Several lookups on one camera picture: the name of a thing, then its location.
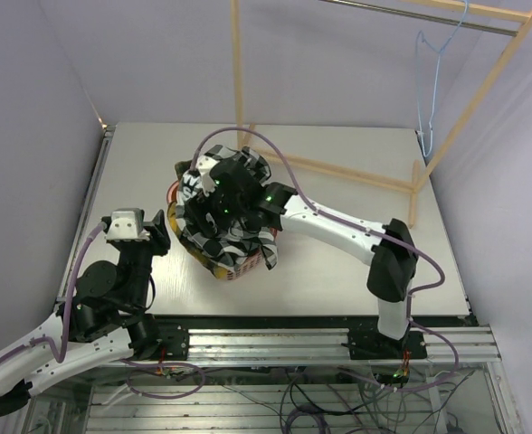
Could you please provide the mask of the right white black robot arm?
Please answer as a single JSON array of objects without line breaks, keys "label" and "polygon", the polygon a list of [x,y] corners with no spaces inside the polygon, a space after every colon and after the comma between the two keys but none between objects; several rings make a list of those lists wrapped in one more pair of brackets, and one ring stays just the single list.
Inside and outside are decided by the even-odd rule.
[{"label": "right white black robot arm", "polygon": [[274,229],[296,232],[333,246],[369,267],[366,287],[378,303],[375,332],[363,354],[404,357],[410,334],[407,293],[416,272],[418,253],[404,222],[358,220],[318,208],[297,189],[273,182],[261,184],[238,156],[217,160],[204,156],[195,164],[202,191],[186,203],[206,238]]}]

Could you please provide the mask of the black white checkered shirt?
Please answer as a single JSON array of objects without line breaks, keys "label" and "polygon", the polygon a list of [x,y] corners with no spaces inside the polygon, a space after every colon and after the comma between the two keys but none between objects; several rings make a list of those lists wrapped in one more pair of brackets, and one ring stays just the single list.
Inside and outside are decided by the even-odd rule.
[{"label": "black white checkered shirt", "polygon": [[248,231],[234,221],[224,230],[218,229],[214,238],[208,238],[186,214],[186,202],[203,191],[201,175],[190,165],[189,161],[176,165],[176,197],[168,207],[170,227],[182,246],[218,279],[238,278],[261,262],[273,269],[279,255],[272,229]]}]

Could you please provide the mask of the light blue wire hanger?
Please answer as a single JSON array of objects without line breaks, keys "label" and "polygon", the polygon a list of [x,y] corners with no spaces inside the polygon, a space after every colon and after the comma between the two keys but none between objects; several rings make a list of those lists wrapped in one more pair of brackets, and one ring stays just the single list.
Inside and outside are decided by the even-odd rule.
[{"label": "light blue wire hanger", "polygon": [[456,33],[463,26],[467,13],[470,11],[470,1],[460,1],[460,4],[462,6],[460,19],[441,44],[431,42],[424,30],[420,30],[416,34],[414,41],[416,133],[424,159],[428,158],[433,151],[434,123],[437,114],[442,58]]}]

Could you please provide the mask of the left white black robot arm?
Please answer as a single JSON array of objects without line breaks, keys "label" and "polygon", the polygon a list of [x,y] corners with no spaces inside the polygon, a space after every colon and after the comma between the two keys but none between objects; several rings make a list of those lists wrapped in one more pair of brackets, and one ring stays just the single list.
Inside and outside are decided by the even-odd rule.
[{"label": "left white black robot arm", "polygon": [[160,350],[152,263],[170,250],[165,214],[117,209],[82,243],[65,299],[34,330],[0,350],[0,418],[55,383],[118,359]]}]

